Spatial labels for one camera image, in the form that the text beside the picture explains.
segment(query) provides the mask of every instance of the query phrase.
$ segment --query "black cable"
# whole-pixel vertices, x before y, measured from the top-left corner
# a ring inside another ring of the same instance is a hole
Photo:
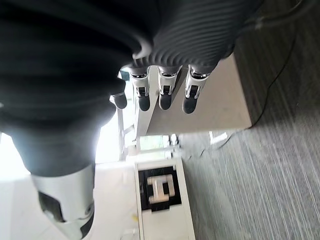
[[[270,85],[268,86],[267,90],[266,90],[266,96],[265,96],[265,101],[264,101],[264,104],[263,104],[263,107],[262,107],[262,111],[259,115],[259,117],[257,118],[257,120],[250,126],[250,127],[247,127],[245,129],[242,129],[240,131],[236,131],[236,132],[233,132],[229,138],[221,145],[219,146],[218,148],[215,148],[215,150],[217,149],[220,149],[222,148],[224,145],[226,145],[229,140],[235,136],[236,134],[238,133],[241,133],[245,130],[248,130],[248,129],[251,129],[253,128],[254,126],[257,125],[257,123],[261,120],[262,116],[264,115],[265,111],[266,111],[266,108],[267,108],[267,104],[268,104],[268,99],[269,99],[269,94],[270,94],[270,89],[271,87],[274,85],[274,83],[278,80],[278,78],[280,77],[280,75],[283,73],[283,71],[286,69],[286,66],[288,65],[288,62],[292,56],[292,53],[294,51],[294,48],[295,48],[295,45],[296,45],[296,42],[297,42],[297,36],[298,36],[298,27],[295,26],[295,30],[294,30],[294,36],[293,36],[293,40],[292,40],[292,43],[291,43],[291,47],[290,47],[290,50],[289,50],[289,53],[284,61],[284,64],[282,66],[282,68],[280,69],[280,71],[277,73],[277,75],[275,76],[274,80],[270,83]]]

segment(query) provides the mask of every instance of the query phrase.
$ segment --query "robotic hand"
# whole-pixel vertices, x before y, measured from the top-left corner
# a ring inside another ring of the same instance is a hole
[[[100,128],[116,111],[110,96],[127,104],[122,67],[146,111],[149,66],[158,66],[164,110],[180,67],[189,66],[189,114],[242,29],[294,20],[317,2],[248,20],[261,0],[1,1],[0,132],[12,137],[43,213],[71,240],[88,234]]]

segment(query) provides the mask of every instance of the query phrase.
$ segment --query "floor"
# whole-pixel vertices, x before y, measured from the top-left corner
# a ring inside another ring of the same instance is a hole
[[[263,12],[287,5],[266,2]],[[220,149],[208,133],[180,136],[197,240],[320,240],[320,6],[296,27],[292,56],[255,127]],[[293,37],[286,26],[237,42],[253,123]]]

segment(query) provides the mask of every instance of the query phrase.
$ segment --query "silver metal joint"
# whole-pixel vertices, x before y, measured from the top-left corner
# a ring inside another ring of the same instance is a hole
[[[167,73],[158,68],[158,84],[159,84],[159,91],[161,95],[168,94],[172,95],[175,85],[178,73],[180,71],[181,67],[177,72],[174,73]]]
[[[149,67],[147,71],[141,75],[130,73],[130,80],[138,97],[149,96]]]
[[[185,81],[185,97],[188,99],[190,97],[197,99],[200,92],[204,88],[209,73],[196,72],[191,65],[189,65],[189,71],[186,76]]]

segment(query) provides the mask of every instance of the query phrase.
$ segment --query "bright light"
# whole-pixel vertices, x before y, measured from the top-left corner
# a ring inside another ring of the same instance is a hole
[[[96,147],[95,162],[108,163],[119,160],[118,116],[101,128],[100,138]],[[23,178],[30,172],[24,166],[12,138],[2,133],[0,141],[0,181],[11,181]]]
[[[113,118],[101,128],[100,138],[96,146],[95,163],[109,163],[119,160],[119,127],[118,114],[114,114]]]
[[[29,175],[10,136],[2,133],[0,142],[0,181]]]

